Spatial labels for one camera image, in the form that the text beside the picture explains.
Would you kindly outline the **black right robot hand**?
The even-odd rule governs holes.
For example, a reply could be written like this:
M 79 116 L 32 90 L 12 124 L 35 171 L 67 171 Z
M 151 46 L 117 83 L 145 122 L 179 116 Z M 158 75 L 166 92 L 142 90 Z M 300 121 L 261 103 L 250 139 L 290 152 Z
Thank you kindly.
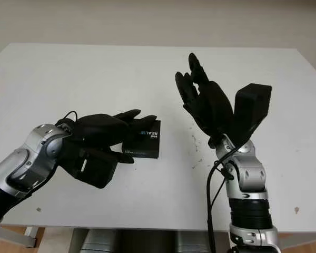
M 190 73 L 176 72 L 176 86 L 183 107 L 214 144 L 223 134 L 227 134 L 233 122 L 233 110 L 223 90 L 216 82 L 209 80 L 194 53 L 189 55 L 189 67 Z

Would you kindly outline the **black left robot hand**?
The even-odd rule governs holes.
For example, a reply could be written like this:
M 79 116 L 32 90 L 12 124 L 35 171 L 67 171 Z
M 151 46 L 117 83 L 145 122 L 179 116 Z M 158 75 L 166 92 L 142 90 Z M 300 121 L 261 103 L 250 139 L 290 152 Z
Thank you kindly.
M 76 120 L 64 117 L 55 125 L 70 133 L 67 138 L 69 143 L 88 152 L 96 151 L 101 158 L 113 158 L 117 163 L 132 164 L 134 159 L 130 155 L 112 151 L 111 146 L 134 139 L 157 119 L 156 115 L 138 118 L 140 113 L 141 110 L 132 109 L 114 116 L 99 113 Z

